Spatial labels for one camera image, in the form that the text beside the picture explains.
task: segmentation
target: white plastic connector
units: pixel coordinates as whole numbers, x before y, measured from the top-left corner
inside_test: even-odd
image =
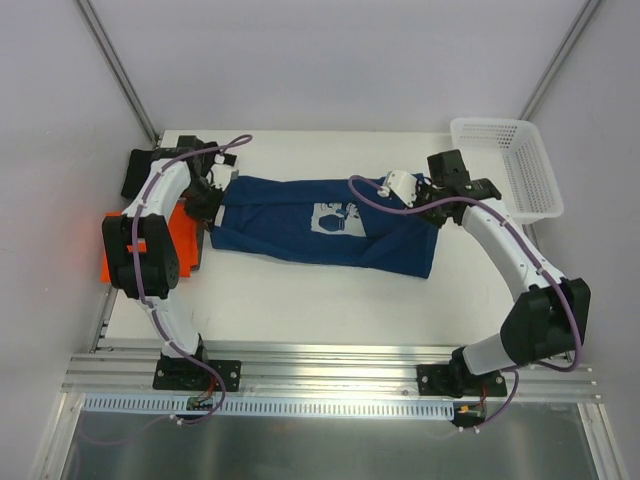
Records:
[[[416,177],[402,170],[393,170],[387,174],[382,188],[387,188],[407,207],[413,207],[416,199]]]
[[[219,190],[226,190],[233,179],[238,176],[238,169],[229,165],[215,164],[211,167],[213,185]]]
[[[391,194],[391,190],[389,189],[389,187],[380,187],[378,189],[378,196],[379,197],[389,198],[390,194]]]

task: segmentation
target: black joint motor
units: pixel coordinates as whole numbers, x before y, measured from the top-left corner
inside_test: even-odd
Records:
[[[482,178],[471,180],[460,150],[450,150],[431,155],[427,158],[429,164],[429,181],[418,182],[418,199],[415,206],[426,205],[450,197],[466,197],[474,200],[487,198],[501,199],[502,195],[490,180]],[[421,216],[440,228],[448,218],[453,218],[458,225],[467,208],[467,203],[452,202],[436,207],[421,214]]]
[[[139,298],[132,253],[133,219],[125,215],[106,217],[102,222],[109,278],[129,298]],[[148,215],[138,223],[138,238],[145,241],[140,255],[140,273],[146,296],[167,298],[178,284],[180,264],[162,215]]]

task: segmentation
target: metal frame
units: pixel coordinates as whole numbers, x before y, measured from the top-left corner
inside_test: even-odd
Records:
[[[147,138],[151,142],[155,143],[158,138],[160,138],[158,132],[153,126],[153,123],[151,122],[147,111],[142,105],[142,102],[140,101],[140,98],[138,97],[138,94],[136,93],[136,90],[133,87],[133,84],[131,83],[126,70],[124,69],[122,62],[120,61],[115,48],[113,48],[113,44],[109,39],[109,35],[107,35],[107,32],[102,25],[100,17],[98,16],[96,9],[93,7],[91,0],[75,0],[75,3],[80,10],[82,18],[87,24],[87,27],[89,27],[93,39],[102,52],[102,55],[107,62],[107,65],[109,66],[109,70],[111,70],[111,73],[113,73],[113,76],[120,86],[122,94],[127,100],[127,103],[129,103],[133,114],[138,120],[140,128],[147,136]]]
[[[156,340],[103,339],[95,353],[72,357],[62,390],[166,393],[151,388],[160,345]],[[242,361],[238,396],[412,400],[422,398],[416,365],[446,363],[455,348],[211,341],[205,346],[215,358]],[[602,390],[588,365],[570,374],[534,366],[521,371],[515,401],[600,403]]]
[[[160,138],[129,79],[91,0],[74,0],[91,35],[116,78],[140,128],[152,142]],[[542,74],[520,115],[529,120],[566,63],[576,43],[604,0],[587,0]],[[525,227],[537,245],[535,231]],[[106,339],[105,333],[117,291],[110,289],[101,309],[100,324],[88,354],[71,359],[40,478],[59,478],[71,445],[86,392],[158,394],[151,381],[161,346],[156,340]],[[288,398],[406,399],[418,397],[416,364],[448,361],[454,347],[392,347],[288,345],[206,342],[217,358],[243,361],[241,392],[237,396]],[[511,379],[507,378],[508,387]],[[598,475],[628,478],[613,439],[602,390],[589,366],[571,374],[544,368],[525,369],[516,402],[570,402],[579,406],[585,434]]]
[[[579,404],[578,409],[598,477],[628,479],[604,405]]]
[[[605,0],[587,0],[584,3],[578,16],[571,24],[569,31],[562,39],[558,50],[556,50],[556,53],[553,55],[551,62],[549,62],[549,65],[547,65],[540,80],[538,80],[533,92],[531,92],[531,96],[520,114],[520,120],[531,120],[533,114],[536,113],[549,87],[558,76],[569,55],[571,55],[573,47],[576,46],[578,40],[580,40],[582,34],[587,29],[587,26],[591,23],[591,20],[593,20],[593,16],[604,2]]]

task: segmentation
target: orange block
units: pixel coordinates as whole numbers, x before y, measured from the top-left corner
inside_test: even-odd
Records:
[[[107,217],[118,217],[121,212],[109,212]],[[193,267],[198,265],[198,222],[189,217],[184,211],[184,204],[178,203],[171,214],[169,219],[169,234],[173,245],[178,254],[178,261],[180,262],[180,276],[190,277]],[[133,247],[127,246],[127,249],[132,252]],[[146,252],[147,246],[144,242],[140,243],[140,252]],[[107,255],[102,255],[102,272],[100,274],[100,281],[102,283],[111,283],[109,278],[109,266],[107,265]]]

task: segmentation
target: white print graphic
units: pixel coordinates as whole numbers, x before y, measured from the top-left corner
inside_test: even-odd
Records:
[[[367,236],[355,203],[315,203],[311,231],[327,235]]]

